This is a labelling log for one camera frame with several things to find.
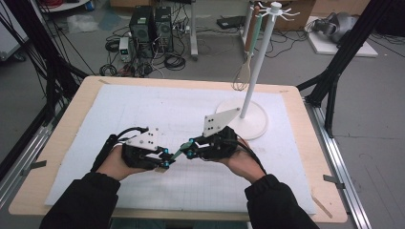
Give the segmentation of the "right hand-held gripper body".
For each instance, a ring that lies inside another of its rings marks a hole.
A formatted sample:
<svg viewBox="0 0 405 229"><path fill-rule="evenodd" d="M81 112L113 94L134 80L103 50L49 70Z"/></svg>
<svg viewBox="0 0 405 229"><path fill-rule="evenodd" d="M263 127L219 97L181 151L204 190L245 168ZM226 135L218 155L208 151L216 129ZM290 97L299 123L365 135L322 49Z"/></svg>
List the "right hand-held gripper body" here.
<svg viewBox="0 0 405 229"><path fill-rule="evenodd" d="M204 118L202 147L199 157L203 159L219 159L230 157L236 148L236 134L228 124L239 114L240 109L234 108Z"/></svg>

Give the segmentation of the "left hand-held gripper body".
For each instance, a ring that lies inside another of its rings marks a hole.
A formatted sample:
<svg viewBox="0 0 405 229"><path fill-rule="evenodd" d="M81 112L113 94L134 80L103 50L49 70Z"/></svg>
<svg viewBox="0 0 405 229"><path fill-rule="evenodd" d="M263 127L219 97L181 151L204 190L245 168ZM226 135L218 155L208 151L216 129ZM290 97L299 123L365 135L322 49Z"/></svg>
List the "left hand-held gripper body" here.
<svg viewBox="0 0 405 229"><path fill-rule="evenodd" d="M139 134L123 141L122 159L131 168L155 169L159 161L150 154L158 153L157 130L138 129Z"/></svg>

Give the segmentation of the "white rack stand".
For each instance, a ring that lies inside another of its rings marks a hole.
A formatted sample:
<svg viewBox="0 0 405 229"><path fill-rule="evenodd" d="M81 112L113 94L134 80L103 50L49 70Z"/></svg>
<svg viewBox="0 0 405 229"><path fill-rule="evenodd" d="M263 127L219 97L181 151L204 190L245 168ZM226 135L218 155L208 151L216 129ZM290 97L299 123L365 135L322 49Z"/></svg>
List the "white rack stand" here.
<svg viewBox="0 0 405 229"><path fill-rule="evenodd" d="M250 69L250 80L248 82L245 98L232 98L223 101L216 110L216 113L227 111L234 108L239 108L239 114L228 124L238 135L244 139L255 139L263 135L268 126L268 115L265 109L258 103L252 100L255 86L264 58L266 49L269 44L276 20L278 17L286 19L286 15L295 16L297 13L290 13L290 9L282 10L282 5L279 2L272 2L270 7L264 7L262 3L258 3L259 13L267 17L264 40L261 42L261 47L256 57L253 69Z"/></svg>

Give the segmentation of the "mint handled cream spatula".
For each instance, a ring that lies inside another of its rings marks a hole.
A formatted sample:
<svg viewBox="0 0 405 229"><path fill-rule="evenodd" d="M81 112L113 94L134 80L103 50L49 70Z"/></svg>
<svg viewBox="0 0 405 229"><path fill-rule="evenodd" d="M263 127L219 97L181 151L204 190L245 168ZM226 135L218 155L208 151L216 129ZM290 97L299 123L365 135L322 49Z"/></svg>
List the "mint handled cream spatula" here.
<svg viewBox="0 0 405 229"><path fill-rule="evenodd" d="M238 72L238 76L237 76L236 86L239 91L242 91L247 86L247 84L250 80L250 61L251 61L251 58L254 53L258 35L260 33L261 24L262 24L262 15L261 14L256 15L255 19L256 19L256 22L254 24L253 33L250 36L251 42L250 42L247 58L246 58L245 63L241 66L241 68Z"/></svg>

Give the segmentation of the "wooden handled wire whisk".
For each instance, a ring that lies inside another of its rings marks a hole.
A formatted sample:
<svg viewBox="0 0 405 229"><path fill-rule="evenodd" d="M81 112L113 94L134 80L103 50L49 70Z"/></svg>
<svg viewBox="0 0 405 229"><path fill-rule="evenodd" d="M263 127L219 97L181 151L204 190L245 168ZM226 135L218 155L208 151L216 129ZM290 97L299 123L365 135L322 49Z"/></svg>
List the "wooden handled wire whisk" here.
<svg viewBox="0 0 405 229"><path fill-rule="evenodd" d="M252 52L254 49L254 45L252 44L253 40L253 33L255 30L255 25L257 22L257 15L259 13L259 7L255 6L251 10L251 15L249 17L249 24L246 31L246 39L245 39L245 62L241 65L239 70L234 77L232 88L236 91L243 91L247 83L250 79L250 60L252 56Z"/></svg>

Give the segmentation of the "person's left hand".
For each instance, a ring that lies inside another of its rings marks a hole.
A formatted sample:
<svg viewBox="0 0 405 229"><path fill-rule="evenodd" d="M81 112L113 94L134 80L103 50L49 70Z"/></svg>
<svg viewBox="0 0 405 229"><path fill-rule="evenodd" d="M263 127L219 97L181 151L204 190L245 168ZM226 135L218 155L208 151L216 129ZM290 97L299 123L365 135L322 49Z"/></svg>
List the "person's left hand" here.
<svg viewBox="0 0 405 229"><path fill-rule="evenodd" d="M121 154L122 146L115 146L96 172L111 177L117 181L124 180L128 176L134 174L145 172L145 169L142 168L128 167L123 161Z"/></svg>

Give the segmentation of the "person's right hand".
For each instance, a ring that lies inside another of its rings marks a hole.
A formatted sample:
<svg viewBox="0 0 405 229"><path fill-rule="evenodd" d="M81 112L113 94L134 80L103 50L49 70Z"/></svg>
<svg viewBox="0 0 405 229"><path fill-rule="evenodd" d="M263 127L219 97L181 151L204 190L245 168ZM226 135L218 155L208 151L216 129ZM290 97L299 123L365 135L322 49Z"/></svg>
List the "person's right hand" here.
<svg viewBox="0 0 405 229"><path fill-rule="evenodd" d="M266 174L259 164L244 151L237 151L230 158L220 159L220 162L232 173L245 178L250 183L254 183Z"/></svg>

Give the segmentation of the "white grid mat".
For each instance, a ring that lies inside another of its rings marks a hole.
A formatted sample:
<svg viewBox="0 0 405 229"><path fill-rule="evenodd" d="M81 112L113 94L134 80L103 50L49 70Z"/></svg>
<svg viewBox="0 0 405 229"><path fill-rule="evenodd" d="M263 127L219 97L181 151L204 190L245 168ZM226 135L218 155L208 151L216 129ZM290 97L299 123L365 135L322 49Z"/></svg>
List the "white grid mat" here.
<svg viewBox="0 0 405 229"><path fill-rule="evenodd" d="M244 93L152 86L104 85L64 156L45 202L53 205L71 182L90 171L96 156L111 134L135 135L136 127L158 129L159 145L175 153L191 137L203 132L203 119L222 102L242 99ZM316 212L280 94L255 93L268 117L266 132L250 141L265 169L287 184L299 205ZM153 210L245 212L248 181L221 163L177 157L159 173L144 172L127 177L118 190L118 207Z"/></svg>

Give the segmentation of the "small grey power supply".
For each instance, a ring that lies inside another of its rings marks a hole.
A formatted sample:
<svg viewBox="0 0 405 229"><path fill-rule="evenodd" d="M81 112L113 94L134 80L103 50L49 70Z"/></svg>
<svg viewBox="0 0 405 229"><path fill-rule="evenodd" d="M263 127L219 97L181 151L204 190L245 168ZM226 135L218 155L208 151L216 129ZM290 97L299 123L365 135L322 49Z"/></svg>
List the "small grey power supply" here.
<svg viewBox="0 0 405 229"><path fill-rule="evenodd" d="M128 37L121 37L119 39L118 50L119 50L120 59L122 62L128 63L131 61L131 52L130 52Z"/></svg>

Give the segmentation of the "thin wooden strip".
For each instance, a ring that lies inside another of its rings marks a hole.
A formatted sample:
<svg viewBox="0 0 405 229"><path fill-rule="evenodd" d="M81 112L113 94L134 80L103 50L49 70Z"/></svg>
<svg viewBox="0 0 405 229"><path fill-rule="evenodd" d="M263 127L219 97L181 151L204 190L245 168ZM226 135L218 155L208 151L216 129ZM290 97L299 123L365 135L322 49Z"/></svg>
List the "thin wooden strip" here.
<svg viewBox="0 0 405 229"><path fill-rule="evenodd" d="M315 192L311 193L311 197L313 202L317 206L316 216L323 221L326 221L327 219L332 219L333 214L330 209L331 203L327 199L327 197L325 195L320 195Z"/></svg>

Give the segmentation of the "black computer tower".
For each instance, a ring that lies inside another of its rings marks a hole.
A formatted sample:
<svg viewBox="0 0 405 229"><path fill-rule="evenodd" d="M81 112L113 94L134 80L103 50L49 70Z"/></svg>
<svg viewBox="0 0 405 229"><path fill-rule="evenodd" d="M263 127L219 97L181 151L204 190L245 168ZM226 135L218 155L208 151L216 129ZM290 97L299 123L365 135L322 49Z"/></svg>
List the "black computer tower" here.
<svg viewBox="0 0 405 229"><path fill-rule="evenodd" d="M155 10L155 23L160 49L165 52L172 52L174 47L171 8L157 7Z"/></svg>
<svg viewBox="0 0 405 229"><path fill-rule="evenodd" d="M156 36L153 8L135 6L130 23L130 32L138 57L153 57L153 42Z"/></svg>

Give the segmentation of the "flat black device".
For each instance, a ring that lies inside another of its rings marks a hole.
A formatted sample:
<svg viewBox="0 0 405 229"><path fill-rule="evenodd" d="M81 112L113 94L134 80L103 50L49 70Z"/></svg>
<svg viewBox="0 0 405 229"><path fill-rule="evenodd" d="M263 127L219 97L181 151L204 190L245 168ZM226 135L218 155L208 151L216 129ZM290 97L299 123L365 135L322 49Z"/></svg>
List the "flat black device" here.
<svg viewBox="0 0 405 229"><path fill-rule="evenodd" d="M226 18L220 18L216 21L217 25L223 29L234 29L240 28L245 24L246 17L245 16L231 16Z"/></svg>

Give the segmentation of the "clear plastic bag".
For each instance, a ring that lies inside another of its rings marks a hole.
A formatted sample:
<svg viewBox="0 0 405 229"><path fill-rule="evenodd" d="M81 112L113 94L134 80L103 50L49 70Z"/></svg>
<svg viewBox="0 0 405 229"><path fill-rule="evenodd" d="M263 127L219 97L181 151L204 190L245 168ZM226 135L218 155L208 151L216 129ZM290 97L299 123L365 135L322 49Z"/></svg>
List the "clear plastic bag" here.
<svg viewBox="0 0 405 229"><path fill-rule="evenodd" d="M69 33L96 31L98 23L91 15L73 15L67 18Z"/></svg>

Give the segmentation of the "cardboard box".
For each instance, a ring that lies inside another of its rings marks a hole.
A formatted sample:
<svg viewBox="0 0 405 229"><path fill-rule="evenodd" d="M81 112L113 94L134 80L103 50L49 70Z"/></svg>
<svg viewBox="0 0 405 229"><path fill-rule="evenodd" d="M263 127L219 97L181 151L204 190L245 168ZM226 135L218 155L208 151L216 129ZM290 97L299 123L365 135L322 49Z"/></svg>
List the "cardboard box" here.
<svg viewBox="0 0 405 229"><path fill-rule="evenodd" d="M286 15L286 19L278 17L274 26L276 31L302 31L306 26L316 0L255 0L254 6L261 2L264 7L270 7L272 2L279 2L282 10L290 9L295 16Z"/></svg>

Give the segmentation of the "white floor board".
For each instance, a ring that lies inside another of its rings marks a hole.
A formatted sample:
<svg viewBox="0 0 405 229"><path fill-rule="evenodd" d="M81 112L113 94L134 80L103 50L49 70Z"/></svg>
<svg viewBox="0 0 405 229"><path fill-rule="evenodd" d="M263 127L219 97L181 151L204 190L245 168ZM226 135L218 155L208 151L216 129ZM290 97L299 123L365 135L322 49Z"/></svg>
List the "white floor board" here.
<svg viewBox="0 0 405 229"><path fill-rule="evenodd" d="M352 38L352 30L340 40L339 43L332 42L320 31L312 29L314 21L321 17L311 16L309 18L309 42L317 54L334 55L339 52L350 52L356 57L377 57L378 53L366 42L358 38Z"/></svg>

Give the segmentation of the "grey headset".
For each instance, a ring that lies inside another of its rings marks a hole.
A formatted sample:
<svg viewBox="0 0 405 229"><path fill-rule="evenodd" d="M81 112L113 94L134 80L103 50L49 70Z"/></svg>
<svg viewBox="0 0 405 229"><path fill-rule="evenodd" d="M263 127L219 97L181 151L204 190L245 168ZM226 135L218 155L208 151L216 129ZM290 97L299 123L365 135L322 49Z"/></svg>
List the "grey headset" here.
<svg viewBox="0 0 405 229"><path fill-rule="evenodd" d="M332 12L326 18L316 19L312 29L320 31L332 42L339 43L357 22L357 18L347 12Z"/></svg>

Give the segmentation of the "white round table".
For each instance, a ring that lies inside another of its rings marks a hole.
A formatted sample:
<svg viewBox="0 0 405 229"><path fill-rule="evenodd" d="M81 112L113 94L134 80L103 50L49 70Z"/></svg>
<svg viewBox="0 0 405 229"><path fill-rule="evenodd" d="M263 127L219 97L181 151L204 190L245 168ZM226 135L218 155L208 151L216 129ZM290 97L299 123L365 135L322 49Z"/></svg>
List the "white round table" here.
<svg viewBox="0 0 405 229"><path fill-rule="evenodd" d="M59 12L64 10L72 10L78 7L84 7L86 3L90 0L78 0L74 3L68 3L67 0L59 0L61 1L60 4L56 4L54 6L48 6L41 3L41 0L37 1L38 8L41 9L42 12Z"/></svg>

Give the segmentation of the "metal bracket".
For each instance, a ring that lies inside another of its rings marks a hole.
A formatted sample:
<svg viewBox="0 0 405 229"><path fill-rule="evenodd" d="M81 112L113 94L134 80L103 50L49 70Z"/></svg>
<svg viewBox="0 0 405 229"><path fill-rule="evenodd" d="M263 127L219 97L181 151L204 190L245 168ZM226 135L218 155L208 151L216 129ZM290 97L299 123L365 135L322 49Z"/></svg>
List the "metal bracket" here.
<svg viewBox="0 0 405 229"><path fill-rule="evenodd" d="M27 176L31 170L45 167L47 165L47 160L42 160L42 161L36 161L34 163L31 163L26 169L23 169L20 173L22 177Z"/></svg>
<svg viewBox="0 0 405 229"><path fill-rule="evenodd" d="M341 182L337 177L323 175L323 180L333 183L337 189L346 189L345 183Z"/></svg>

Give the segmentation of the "black frame strut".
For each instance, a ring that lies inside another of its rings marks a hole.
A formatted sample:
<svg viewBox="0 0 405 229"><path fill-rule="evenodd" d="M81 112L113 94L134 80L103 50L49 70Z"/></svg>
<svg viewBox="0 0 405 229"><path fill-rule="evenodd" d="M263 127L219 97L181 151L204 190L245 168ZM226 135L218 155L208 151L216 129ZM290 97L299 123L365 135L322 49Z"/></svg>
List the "black frame strut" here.
<svg viewBox="0 0 405 229"><path fill-rule="evenodd" d="M4 7L8 7L9 11L6 11L6 16L0 13L0 22L26 51L37 75L46 81L46 104L40 114L48 123L58 117L57 105L61 106L62 112L66 110L88 74L72 65L58 50L36 15L31 0L0 0L0 9ZM14 28L10 14L32 42L34 51Z"/></svg>
<svg viewBox="0 0 405 229"><path fill-rule="evenodd" d="M299 91L313 86L312 92L305 97L305 101L312 107L320 108L323 99L328 98L324 128L329 137L333 137L332 123L340 76L393 2L394 0L370 0L327 68L297 86Z"/></svg>

